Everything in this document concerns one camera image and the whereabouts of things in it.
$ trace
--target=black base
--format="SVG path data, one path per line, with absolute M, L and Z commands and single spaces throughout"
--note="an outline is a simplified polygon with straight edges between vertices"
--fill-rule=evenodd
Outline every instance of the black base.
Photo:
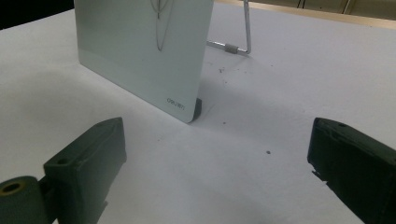
M 197 102 L 195 103 L 194 116 L 192 117 L 191 122 L 199 118 L 199 116 L 201 115 L 201 111 L 202 111 L 202 100 L 200 98 L 197 98 Z

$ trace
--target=white table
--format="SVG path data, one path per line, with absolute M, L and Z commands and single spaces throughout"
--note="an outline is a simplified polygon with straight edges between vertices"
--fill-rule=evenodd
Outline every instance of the white table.
M 242 18 L 215 4 L 209 38 L 242 45 Z M 41 178 L 55 153 L 121 116 L 128 161 L 99 223 L 361 223 L 311 174 L 308 143 L 323 117 L 396 148 L 396 31 L 251 19 L 250 57 L 206 49 L 190 125 L 79 65 L 74 11 L 1 31 L 0 182 Z

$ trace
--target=white board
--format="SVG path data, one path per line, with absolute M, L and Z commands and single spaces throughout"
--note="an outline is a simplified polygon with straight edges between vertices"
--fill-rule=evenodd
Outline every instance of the white board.
M 75 7 L 81 64 L 192 121 L 213 0 L 75 0 Z

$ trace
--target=printed logo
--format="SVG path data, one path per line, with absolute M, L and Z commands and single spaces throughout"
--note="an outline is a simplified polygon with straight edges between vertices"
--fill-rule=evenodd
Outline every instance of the printed logo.
M 175 107 L 177 107 L 177 108 L 179 108 L 179 109 L 184 110 L 184 108 L 185 108 L 185 106 L 184 106 L 183 104 L 181 104 L 181 103 L 179 103 L 179 102 L 176 102 L 176 101 L 172 100 L 171 98 L 168 98 L 168 99 L 167 99 L 167 102 L 168 102 L 169 104 L 171 104 L 171 105 L 174 105 Z

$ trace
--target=screw hole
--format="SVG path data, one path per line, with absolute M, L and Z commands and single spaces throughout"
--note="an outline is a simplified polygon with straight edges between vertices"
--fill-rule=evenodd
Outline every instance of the screw hole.
M 58 160 L 58 164 L 60 164 L 60 165 L 67 164 L 68 162 L 69 162 L 69 161 L 68 161 L 67 159 Z
M 15 191 L 16 189 L 20 188 L 21 185 L 19 183 L 11 184 L 3 188 L 3 193 L 10 193 L 12 191 Z

